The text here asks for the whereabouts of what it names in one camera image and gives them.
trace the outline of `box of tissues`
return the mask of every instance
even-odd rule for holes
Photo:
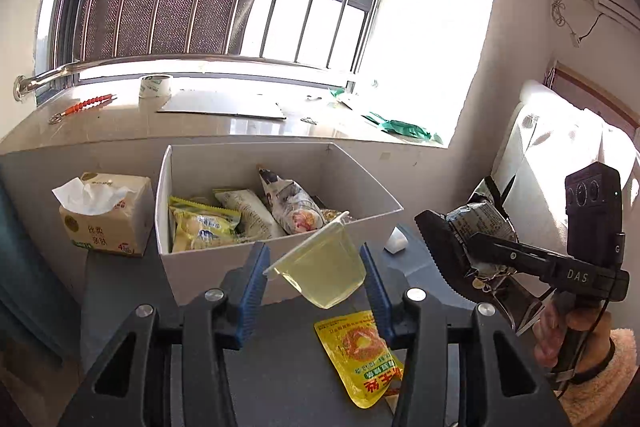
[[[149,178],[85,172],[53,194],[76,247],[142,256],[154,223]]]

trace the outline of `tape roll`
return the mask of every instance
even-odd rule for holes
[[[146,74],[140,77],[140,98],[153,98],[171,93],[170,74]]]

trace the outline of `dark gray table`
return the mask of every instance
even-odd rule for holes
[[[407,227],[399,228],[409,246],[395,255],[385,252],[389,265],[443,303],[471,309],[473,303],[451,290],[441,277],[422,240]],[[139,259],[89,253],[81,331],[85,370],[124,318],[142,303],[163,314],[177,313],[153,232]],[[330,310],[318,309],[303,297],[262,307],[245,348],[225,353],[238,425],[389,426],[391,414],[384,401],[365,410],[354,406],[313,328],[319,320],[365,309],[369,305],[363,289]],[[404,353],[398,355],[404,359]],[[458,351],[450,346],[448,423],[457,418],[458,386]]]

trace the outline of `metal screw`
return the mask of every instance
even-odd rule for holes
[[[140,306],[136,308],[136,315],[141,319],[148,317],[153,312],[154,312],[154,307],[151,304],[140,304]]]
[[[212,288],[207,290],[204,294],[204,298],[209,302],[219,301],[225,296],[225,293],[219,288]]]
[[[427,293],[421,288],[409,288],[406,291],[406,296],[412,301],[420,302],[427,298]]]
[[[491,317],[495,314],[495,307],[488,302],[481,302],[478,304],[478,311],[485,317]]]

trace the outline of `orange tool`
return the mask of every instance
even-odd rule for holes
[[[117,97],[114,94],[105,94],[102,96],[96,96],[95,98],[90,98],[89,100],[84,100],[84,102],[76,103],[76,105],[72,105],[67,110],[63,112],[56,113],[51,118],[49,118],[49,123],[54,124],[61,121],[66,116],[73,114],[78,111],[82,111],[83,109],[89,107],[90,105],[94,105],[94,103],[104,103],[111,102],[111,100],[115,100]]]

